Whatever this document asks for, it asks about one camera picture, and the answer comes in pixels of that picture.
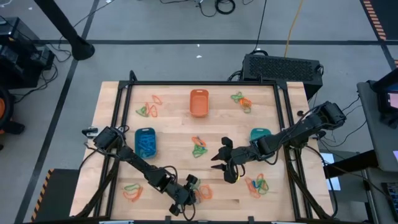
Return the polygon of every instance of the black metal frame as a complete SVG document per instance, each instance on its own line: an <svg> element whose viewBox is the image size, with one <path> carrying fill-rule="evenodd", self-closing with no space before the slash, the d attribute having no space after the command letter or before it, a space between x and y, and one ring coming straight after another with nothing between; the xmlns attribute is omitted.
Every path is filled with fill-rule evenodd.
<svg viewBox="0 0 398 224"><path fill-rule="evenodd" d="M287 91L287 86L286 84L281 84L278 85L275 82L186 82L186 81L177 81L177 82L168 82L168 81L137 81L134 73L130 73L130 80L129 81L120 81L119 86L118 86L118 92L116 94L116 102L114 105L114 111L113 111L113 117L112 117L112 122L111 125L115 127L116 122L117 122L117 117L119 113L119 107L121 103L121 97L122 97L122 92L124 88L127 88L127 94L126 94L126 100L124 102L124 108L123 108L123 115L122 115L122 121L121 121L121 126L126 125L127 121L127 114L129 111L129 104L130 104L130 99L131 99L131 93L132 93L132 86L133 85L231 85L231 86L272 86L274 88L274 96L275 96L275 104L276 104L276 109L277 109L277 114L278 114L278 120L279 120L279 126L280 129L283 130L285 128L284 124L284 117L283 117L283 112L282 112L282 105L280 102L280 96L279 96L279 86L283 90L284 94L284 100L286 104L286 112L287 112L287 117L289 119L289 124L293 125L294 124L294 119L293 119L293 114L292 114L292 108L290 105L290 98L289 98L289 93ZM285 159L290 159L290 153L289 153L289 148L284 147L284 155ZM301 157L296 152L296 162L297 162L297 171L300 176L300 179L302 180L303 184L306 185L305 181L305 176L304 176L304 170L302 166L302 161ZM108 170L109 166L109 158L105 157L104 159L104 164L103 164L103 169L101 173L101 180L100 183L104 181L104 177L106 177L106 173ZM109 190L109 197L108 197L108 203L106 206L106 216L110 217L112 213L112 208L113 208L113 199L114 199L114 193L115 193L115 188L116 188L116 180L117 176L112 180L111 182L111 187ZM340 221L335 221L335 220L319 220L319 219L313 219L312 217L312 210L311 206L309 205L309 202L307 199L304 199L304 205L305 205L305 213L307 215L306 218L302 218L300 215L300 208L299 208L299 202L297 198L297 191L295 187L295 182L291 177L288 178L289 180L289 187L290 187L290 194L292 197L292 205L293 205L293 211L294 211L294 217L296 222L305 222L305 223L353 223L353 222L340 222ZM101 208L101 201L98 202L95 208L95 213L94 216L98 216L100 213L100 208ZM134 223L192 223L192 222L187 222L187 221L171 221L170 216L166 216L165 220L135 220ZM271 222L255 222L254 217L248 217L248 221L243 221L243 222L237 222L237 221L207 221L207 223L249 223L249 224L254 224L254 223L271 223Z"/></svg>

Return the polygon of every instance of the black keyboard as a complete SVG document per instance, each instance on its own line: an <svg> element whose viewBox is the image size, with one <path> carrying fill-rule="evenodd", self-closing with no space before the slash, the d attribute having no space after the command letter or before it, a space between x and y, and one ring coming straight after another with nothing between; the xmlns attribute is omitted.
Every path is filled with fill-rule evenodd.
<svg viewBox="0 0 398 224"><path fill-rule="evenodd" d="M391 197L392 200L388 200L392 216L394 220L398 222L398 182L396 183L381 183L384 191Z"/></svg>

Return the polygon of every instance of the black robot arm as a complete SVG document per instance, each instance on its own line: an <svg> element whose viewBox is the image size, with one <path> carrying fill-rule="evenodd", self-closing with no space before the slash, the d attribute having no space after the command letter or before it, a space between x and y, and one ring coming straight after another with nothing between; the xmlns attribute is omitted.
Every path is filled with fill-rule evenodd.
<svg viewBox="0 0 398 224"><path fill-rule="evenodd" d="M167 193L167 195L174 200L174 204L169 208L169 211L173 215L178 216L185 210L186 205L193 205L196 202L195 193L192 189L192 185L195 185L198 180L195 176L188 175L187 183L184 186L180 185L177 182L177 174L170 173L164 167L158 168L150 165L135 154L134 151L126 144L124 134L120 130L106 127L96 138L94 138L93 142L97 152L105 156L113 157L119 161L127 162L144 174L144 178L148 180L149 185L160 193ZM118 149L117 154L109 152L112 148ZM77 215L77 217L87 217L90 214L95 203L98 201L99 197L102 197L105 188L114 177L116 169L117 167L112 166L109 174L105 178L104 184L100 185L93 198Z"/></svg>
<svg viewBox="0 0 398 224"><path fill-rule="evenodd" d="M211 160L222 160L226 164L212 166L212 168L223 170L225 181L233 184L238 179L236 166L255 160L264 161L272 157L282 145L302 148L311 135L316 134L321 129L334 130L339 128L346 120L346 116L337 104L328 101L308 111L305 115L309 112L312 113L305 119L305 116L303 116L295 125L278 134L271 134L250 141L250 146L233 149L232 140L223 137L221 143L224 146L218 150L218 154Z"/></svg>

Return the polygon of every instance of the wooden tabletop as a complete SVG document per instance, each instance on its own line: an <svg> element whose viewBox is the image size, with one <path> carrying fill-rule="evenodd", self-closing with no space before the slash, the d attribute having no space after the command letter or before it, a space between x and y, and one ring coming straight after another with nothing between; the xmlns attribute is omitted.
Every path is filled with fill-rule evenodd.
<svg viewBox="0 0 398 224"><path fill-rule="evenodd" d="M99 94L97 107L93 119L93 126L103 128L111 124L111 117L116 98L118 82L103 82ZM194 118L189 112L190 92L203 88L209 91L210 111L206 118ZM288 83L290 102L295 121L299 119L297 111L307 111L308 103L302 83ZM251 113L243 112L230 96L241 91L252 101ZM122 97L118 122L120 123L124 105ZM157 95L162 105L157 105L158 117L142 117L135 110L142 108L145 102L152 102L152 95ZM288 126L283 93L280 91L285 125ZM148 163L158 167L172 165L178 170L180 184L185 184L188 174L201 179L202 184L208 184L213 191L213 198L204 200L196 205L194 220L248 220L254 216L256 221L293 221L294 213L288 185L284 153L279 153L278 162L270 166L265 162L249 162L245 164L246 175L255 179L263 173L269 185L267 194L261 198L250 195L244 180L229 184L223 180L220 170L210 169L210 166L220 164L221 161L210 161L218 153L221 138L229 137L234 147L247 146L250 132L253 128L267 128L272 134L280 131L276 112L275 97L271 86L159 86L134 85L129 106L127 125L130 130L126 133L127 144L134 149L134 133L140 128L154 128L156 131L157 155ZM208 152L199 158L192 155L192 137L199 136L207 144ZM317 143L308 143L318 149ZM85 157L91 153L86 150ZM70 215L76 215L90 200L98 188L104 157L95 154L83 166ZM307 178L309 191L323 209L333 213L331 201L326 186L325 175L320 158L312 151L303 149L303 168ZM144 190L139 200L131 202L123 195L124 187L140 184ZM297 188L299 202L302 194ZM105 214L108 191L103 196L101 214ZM173 203L166 194L160 194L153 189L143 175L126 162L119 167L118 181L113 203L112 219L128 220L164 220L171 215L169 207ZM305 217L302 203L301 216ZM192 207L187 208L187 216L192 214ZM183 220L183 215L173 220Z"/></svg>

